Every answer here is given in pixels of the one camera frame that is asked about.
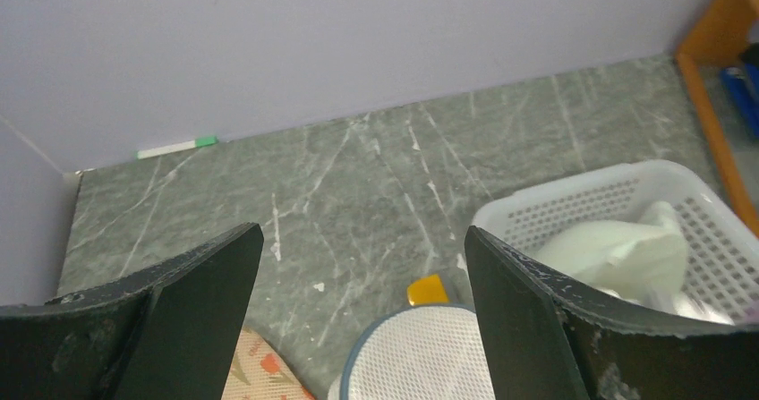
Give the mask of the yellow grey block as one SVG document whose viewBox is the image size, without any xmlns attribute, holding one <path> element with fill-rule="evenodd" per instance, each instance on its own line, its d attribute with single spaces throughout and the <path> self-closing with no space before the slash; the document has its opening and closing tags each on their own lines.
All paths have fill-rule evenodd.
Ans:
<svg viewBox="0 0 759 400">
<path fill-rule="evenodd" d="M 432 274 L 413 281 L 406 289 L 411 306 L 450 303 L 451 298 L 439 274 Z"/>
</svg>

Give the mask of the orange wooden rack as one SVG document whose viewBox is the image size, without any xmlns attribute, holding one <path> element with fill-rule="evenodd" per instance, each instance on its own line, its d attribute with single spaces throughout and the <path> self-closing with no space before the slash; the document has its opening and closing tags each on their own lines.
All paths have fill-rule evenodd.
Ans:
<svg viewBox="0 0 759 400">
<path fill-rule="evenodd" d="M 710 69 L 733 65 L 749 47 L 748 34 L 758 21 L 758 0 L 712 0 L 677 46 L 675 59 L 695 107 L 712 159 L 729 204 L 754 234 L 758 213 L 732 155 L 728 136 L 718 116 L 720 104 L 712 100 L 716 80 Z"/>
</svg>

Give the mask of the white green marker pen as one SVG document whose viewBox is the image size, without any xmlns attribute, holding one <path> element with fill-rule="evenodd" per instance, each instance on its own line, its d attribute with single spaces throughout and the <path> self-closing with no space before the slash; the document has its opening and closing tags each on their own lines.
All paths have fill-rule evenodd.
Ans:
<svg viewBox="0 0 759 400">
<path fill-rule="evenodd" d="M 166 146 L 156 147 L 153 149 L 141 149 L 136 152 L 137 159 L 147 159 L 153 157 L 160 157 L 167 154 L 181 152 L 190 149 L 199 149 L 207 146 L 212 146 L 218 143 L 216 136 L 200 137 L 194 140 L 187 140 L 179 143 L 174 143 Z"/>
</svg>

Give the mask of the tulip pattern mesh bag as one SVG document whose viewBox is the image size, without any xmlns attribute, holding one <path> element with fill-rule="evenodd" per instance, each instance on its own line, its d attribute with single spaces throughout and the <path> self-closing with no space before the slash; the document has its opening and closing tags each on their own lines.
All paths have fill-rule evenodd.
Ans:
<svg viewBox="0 0 759 400">
<path fill-rule="evenodd" d="M 221 399 L 313 400 L 314 396 L 261 335 L 243 327 Z"/>
</svg>

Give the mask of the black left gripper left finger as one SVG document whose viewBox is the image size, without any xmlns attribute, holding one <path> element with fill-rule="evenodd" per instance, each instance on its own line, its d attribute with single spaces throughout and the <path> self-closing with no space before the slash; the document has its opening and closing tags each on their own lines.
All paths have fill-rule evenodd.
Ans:
<svg viewBox="0 0 759 400">
<path fill-rule="evenodd" d="M 264 243 L 239 225 L 115 281 L 1 309 L 4 399 L 219 399 Z"/>
</svg>

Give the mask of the white cloth in basket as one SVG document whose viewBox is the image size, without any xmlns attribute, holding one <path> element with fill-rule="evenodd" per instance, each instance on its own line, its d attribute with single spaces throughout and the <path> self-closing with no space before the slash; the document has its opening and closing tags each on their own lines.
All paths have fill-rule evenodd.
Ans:
<svg viewBox="0 0 759 400">
<path fill-rule="evenodd" d="M 636 222 L 571 226 L 529 256 L 607 295 L 655 311 L 732 325 L 733 319 L 681 291 L 688 244 L 675 209 L 652 203 Z"/>
</svg>

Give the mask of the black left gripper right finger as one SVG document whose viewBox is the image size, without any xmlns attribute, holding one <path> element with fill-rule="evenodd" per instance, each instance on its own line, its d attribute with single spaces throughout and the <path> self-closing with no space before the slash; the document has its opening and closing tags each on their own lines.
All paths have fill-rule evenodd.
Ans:
<svg viewBox="0 0 759 400">
<path fill-rule="evenodd" d="M 465 257 L 498 399 L 755 399 L 758 328 L 688 319 L 567 277 L 471 226 Z"/>
</svg>

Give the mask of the white mesh laundry bag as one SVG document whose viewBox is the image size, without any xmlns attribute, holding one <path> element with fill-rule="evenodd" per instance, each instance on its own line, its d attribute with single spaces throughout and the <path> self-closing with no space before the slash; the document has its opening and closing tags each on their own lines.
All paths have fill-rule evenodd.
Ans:
<svg viewBox="0 0 759 400">
<path fill-rule="evenodd" d="M 475 312 L 423 305 L 372 323 L 330 385 L 329 399 L 493 399 Z"/>
</svg>

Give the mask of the white plastic basket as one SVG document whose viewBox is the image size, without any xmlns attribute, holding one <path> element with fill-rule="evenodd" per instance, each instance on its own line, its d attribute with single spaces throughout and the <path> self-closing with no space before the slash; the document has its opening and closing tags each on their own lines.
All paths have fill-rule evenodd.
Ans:
<svg viewBox="0 0 759 400">
<path fill-rule="evenodd" d="M 734 322 L 758 313 L 758 239 L 694 172 L 653 160 L 516 191 L 481 207 L 477 226 L 529 254 L 583 222 L 674 221 L 687 242 L 682 291 Z"/>
</svg>

